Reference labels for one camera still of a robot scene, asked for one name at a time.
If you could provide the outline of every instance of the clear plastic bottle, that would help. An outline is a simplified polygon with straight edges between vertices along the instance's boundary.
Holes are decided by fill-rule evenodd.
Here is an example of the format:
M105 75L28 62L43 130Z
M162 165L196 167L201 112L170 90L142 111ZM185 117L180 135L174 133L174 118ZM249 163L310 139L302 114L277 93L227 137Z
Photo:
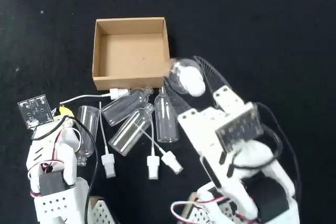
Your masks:
M155 98L156 136L160 143L172 143L179 139L179 130L173 108L164 87Z
M90 131L93 140L96 141L99 109L92 106L81 106L78 109L77 118ZM77 165L86 166L87 158L93 154L95 149L88 133L82 127L78 127L78 129L82 136L82 145L77 153Z
M108 123L115 126L136 109L144 107L152 93L153 89L151 87L132 89L129 96L123 96L110 102L102 108L101 112Z
M109 145L121 155L126 156L142 136L143 131L151 125L154 106L148 103L144 108L137 109L122 124L117 133L109 141Z
M166 79L176 92L199 97L205 92L202 74L203 71L196 61L187 58L174 59Z

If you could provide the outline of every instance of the cardboard box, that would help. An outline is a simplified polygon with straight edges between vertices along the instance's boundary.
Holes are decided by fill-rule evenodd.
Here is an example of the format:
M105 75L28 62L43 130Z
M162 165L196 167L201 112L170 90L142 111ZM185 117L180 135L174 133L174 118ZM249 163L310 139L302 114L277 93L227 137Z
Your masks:
M164 18L96 20L92 77L98 90L162 87L169 59Z

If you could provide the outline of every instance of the black tabletop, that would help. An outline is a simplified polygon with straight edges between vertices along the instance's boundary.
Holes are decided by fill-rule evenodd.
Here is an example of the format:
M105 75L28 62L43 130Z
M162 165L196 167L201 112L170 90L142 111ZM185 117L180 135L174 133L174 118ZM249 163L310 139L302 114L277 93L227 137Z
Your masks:
M302 223L332 220L327 210L335 192L334 0L0 0L1 223L36 222L25 167L30 135L16 103L46 94L55 107L97 93L91 77L95 20L157 16L166 18L171 57L202 56L245 101L271 107L298 156ZM69 106L77 112L82 104L97 100ZM194 105L203 109L211 101ZM116 129L104 126L110 138ZM93 194L105 197L122 224L174 223L170 203L187 200L209 181L180 133L179 142L164 146L184 166L179 175L161 164L160 179L148 180L145 138L127 157L115 154L117 178L107 180L100 165ZM97 145L102 154L100 132ZM88 181L94 158L79 170ZM295 180L287 150L280 162Z

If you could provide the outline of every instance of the yellow component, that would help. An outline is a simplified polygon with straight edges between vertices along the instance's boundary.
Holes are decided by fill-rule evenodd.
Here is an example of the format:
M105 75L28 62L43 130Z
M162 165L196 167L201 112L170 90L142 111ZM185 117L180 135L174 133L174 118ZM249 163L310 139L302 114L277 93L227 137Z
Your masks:
M75 117L73 112L70 109L68 109L67 107L64 107L64 106L59 107L59 113L61 115L68 115L68 116Z

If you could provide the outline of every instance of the white spray cap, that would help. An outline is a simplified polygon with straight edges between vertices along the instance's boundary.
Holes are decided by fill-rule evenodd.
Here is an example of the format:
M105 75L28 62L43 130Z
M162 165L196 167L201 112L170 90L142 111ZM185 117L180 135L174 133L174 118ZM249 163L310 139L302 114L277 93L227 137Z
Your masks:
M200 97L205 92L205 83L197 68L184 68L180 73L180 82L193 97Z
M130 90L129 89L110 89L110 97L111 100L118 99L120 97L123 97L124 95L129 95Z

